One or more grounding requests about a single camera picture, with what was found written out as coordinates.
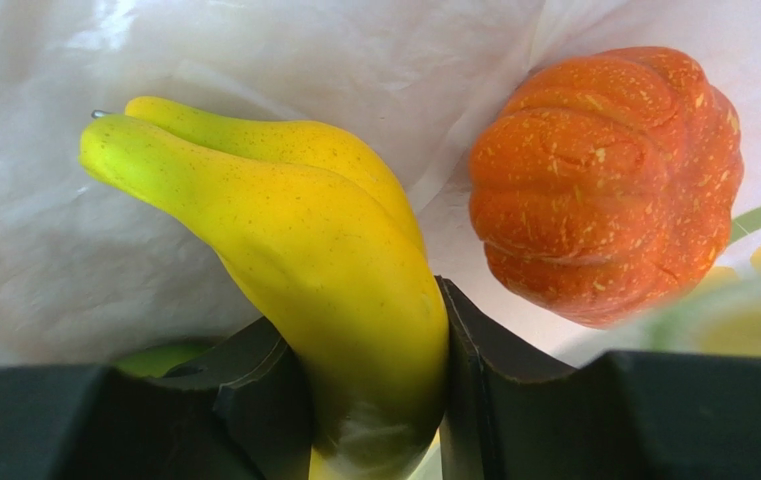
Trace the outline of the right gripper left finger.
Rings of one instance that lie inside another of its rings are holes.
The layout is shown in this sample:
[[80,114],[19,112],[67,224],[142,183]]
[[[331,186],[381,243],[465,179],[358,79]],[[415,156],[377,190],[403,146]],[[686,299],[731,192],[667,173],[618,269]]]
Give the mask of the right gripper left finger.
[[0,479],[304,479],[311,411],[266,319],[163,378],[0,367]]

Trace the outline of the white plastic bag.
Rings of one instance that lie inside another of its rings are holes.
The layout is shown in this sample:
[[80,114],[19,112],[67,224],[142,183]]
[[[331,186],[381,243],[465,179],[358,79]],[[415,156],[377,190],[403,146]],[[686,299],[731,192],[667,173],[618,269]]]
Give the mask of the white plastic bag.
[[105,361],[256,313],[171,218],[77,163],[95,109],[139,95],[349,129],[398,175],[435,272],[548,352],[580,327],[501,288],[467,214],[467,148],[524,77],[633,45],[680,49],[735,104],[738,241],[761,263],[761,1],[0,1],[0,364]]

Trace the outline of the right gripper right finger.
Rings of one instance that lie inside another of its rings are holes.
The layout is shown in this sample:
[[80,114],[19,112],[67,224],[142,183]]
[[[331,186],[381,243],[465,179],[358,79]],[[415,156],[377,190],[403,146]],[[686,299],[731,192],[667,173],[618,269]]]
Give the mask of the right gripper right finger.
[[608,351],[574,368],[438,279],[447,479],[761,479],[761,359]]

